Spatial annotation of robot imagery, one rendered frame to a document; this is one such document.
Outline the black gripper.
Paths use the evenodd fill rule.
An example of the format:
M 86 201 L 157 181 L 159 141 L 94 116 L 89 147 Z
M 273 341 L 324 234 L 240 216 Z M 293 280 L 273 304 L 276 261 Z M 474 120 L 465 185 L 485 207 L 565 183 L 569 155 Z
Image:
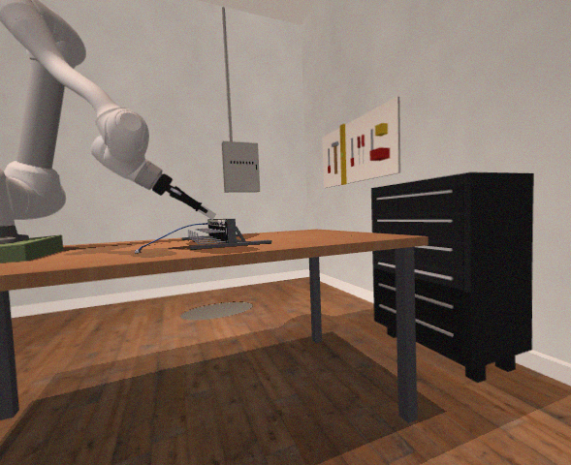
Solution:
M 211 219 L 211 220 L 214 219 L 216 213 L 214 213 L 213 211 L 211 211 L 208 208 L 206 208 L 205 206 L 203 206 L 202 203 L 195 201 L 193 198 L 191 198 L 190 196 L 185 194 L 183 191 L 181 191 L 178 187 L 170 185 L 172 183 L 172 181 L 173 181 L 173 179 L 171 177 L 169 177 L 168 175 L 163 173 L 160 176 L 160 178 L 158 179 L 158 181 L 155 183 L 155 185 L 152 189 L 153 192 L 162 196 L 165 193 L 165 191 L 167 190 L 167 191 L 171 192 L 170 196 L 172 198 L 174 197 L 175 199 L 186 203 L 187 205 L 196 209 L 195 211 L 201 212 L 202 214 L 204 214 L 209 219 Z

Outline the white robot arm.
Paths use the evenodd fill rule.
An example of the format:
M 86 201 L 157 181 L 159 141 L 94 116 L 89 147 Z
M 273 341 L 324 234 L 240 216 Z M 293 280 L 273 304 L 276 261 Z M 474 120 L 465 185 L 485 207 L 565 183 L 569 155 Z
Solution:
M 65 204 L 52 168 L 65 86 L 97 113 L 101 136 L 92 143 L 92 155 L 114 173 L 153 188 L 163 170 L 144 158 L 147 125 L 74 70 L 86 56 L 75 29 L 40 0 L 0 0 L 0 21 L 31 59 L 17 161 L 0 169 L 0 244 L 29 239 L 17 233 L 15 220 L 47 217 Z

